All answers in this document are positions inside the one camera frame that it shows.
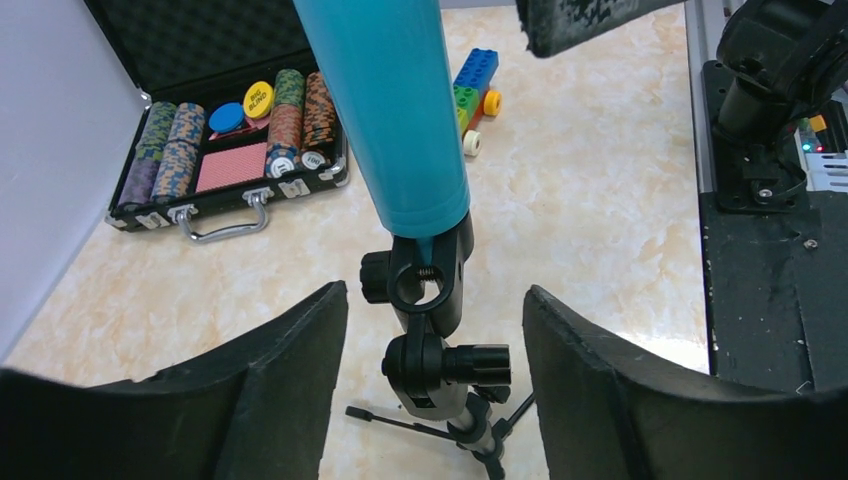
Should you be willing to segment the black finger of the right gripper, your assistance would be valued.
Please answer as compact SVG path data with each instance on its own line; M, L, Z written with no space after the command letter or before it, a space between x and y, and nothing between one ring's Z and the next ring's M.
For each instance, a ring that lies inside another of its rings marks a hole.
M681 0L518 0L527 49L540 59L556 56Z

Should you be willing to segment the cyan toy microphone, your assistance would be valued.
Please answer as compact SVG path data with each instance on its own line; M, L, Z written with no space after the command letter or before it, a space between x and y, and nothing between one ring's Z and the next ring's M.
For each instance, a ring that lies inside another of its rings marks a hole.
M431 261L470 208L439 3L295 8L382 225Z

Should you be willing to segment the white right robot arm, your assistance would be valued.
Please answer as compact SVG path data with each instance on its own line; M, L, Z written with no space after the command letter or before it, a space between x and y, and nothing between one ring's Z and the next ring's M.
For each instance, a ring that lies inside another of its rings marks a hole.
M528 48L549 58L656 10L665 1L519 1ZM716 58L773 126L814 112L847 80L844 1L747 1L725 24Z

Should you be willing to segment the black tripod mic stand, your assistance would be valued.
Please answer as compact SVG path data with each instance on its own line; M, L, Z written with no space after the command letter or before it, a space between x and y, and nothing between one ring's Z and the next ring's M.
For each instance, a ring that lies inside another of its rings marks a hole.
M465 216L431 239L396 236L390 250L363 256L365 300L391 305L404 330L388 344L381 372L416 420L355 406L345 413L451 441L480 462L489 478L503 479L504 442L535 397L529 395L511 416L493 419L493 405L506 403L511 394L508 346L447 342L461 322L464 264L473 248L472 219Z

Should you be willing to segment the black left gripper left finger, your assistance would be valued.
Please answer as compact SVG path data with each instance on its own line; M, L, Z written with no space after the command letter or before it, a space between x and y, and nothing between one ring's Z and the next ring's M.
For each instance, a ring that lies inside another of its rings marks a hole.
M315 479L348 317L335 281L139 382L1 372L5 479Z

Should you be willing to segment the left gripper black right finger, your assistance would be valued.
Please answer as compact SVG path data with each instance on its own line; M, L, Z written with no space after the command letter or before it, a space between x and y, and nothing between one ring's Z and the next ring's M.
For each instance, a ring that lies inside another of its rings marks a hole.
M664 359L540 286L523 337L553 479L843 479L847 391L786 393Z

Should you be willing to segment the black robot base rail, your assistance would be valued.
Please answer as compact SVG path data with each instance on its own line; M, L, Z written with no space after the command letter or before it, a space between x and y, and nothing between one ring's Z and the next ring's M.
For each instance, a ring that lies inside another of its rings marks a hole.
M716 58L747 1L685 5L711 372L798 394L847 383L847 158L807 155Z

